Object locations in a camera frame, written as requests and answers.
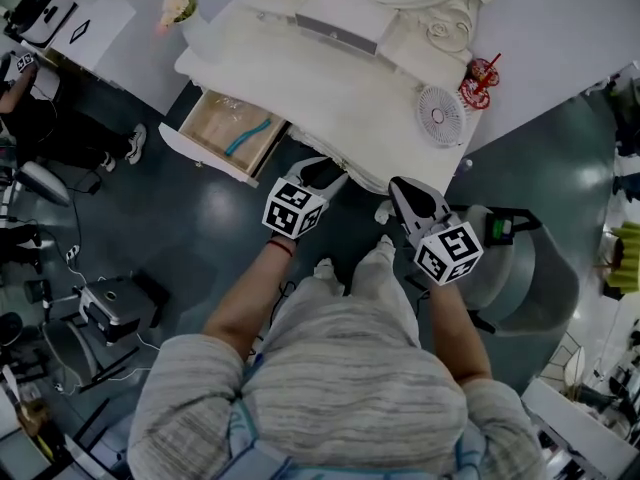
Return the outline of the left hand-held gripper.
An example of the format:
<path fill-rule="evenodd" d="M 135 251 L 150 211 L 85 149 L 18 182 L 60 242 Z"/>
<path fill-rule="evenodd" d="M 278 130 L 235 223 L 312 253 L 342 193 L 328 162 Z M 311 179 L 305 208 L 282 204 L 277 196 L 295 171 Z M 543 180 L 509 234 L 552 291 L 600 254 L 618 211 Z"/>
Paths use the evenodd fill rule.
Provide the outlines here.
<path fill-rule="evenodd" d="M 289 239 L 299 239 L 317 226 L 348 179 L 348 173 L 329 157 L 295 163 L 272 187 L 262 224 Z"/>

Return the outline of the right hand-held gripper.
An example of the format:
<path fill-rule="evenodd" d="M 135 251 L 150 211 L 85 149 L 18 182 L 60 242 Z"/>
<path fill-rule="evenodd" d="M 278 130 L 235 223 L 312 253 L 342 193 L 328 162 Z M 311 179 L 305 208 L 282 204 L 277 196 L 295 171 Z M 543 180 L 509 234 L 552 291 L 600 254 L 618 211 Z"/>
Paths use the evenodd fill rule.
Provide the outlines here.
<path fill-rule="evenodd" d="M 395 176 L 388 185 L 395 216 L 414 248 L 414 264 L 439 286 L 466 276 L 483 255 L 472 226 L 444 196 L 416 179 Z"/>

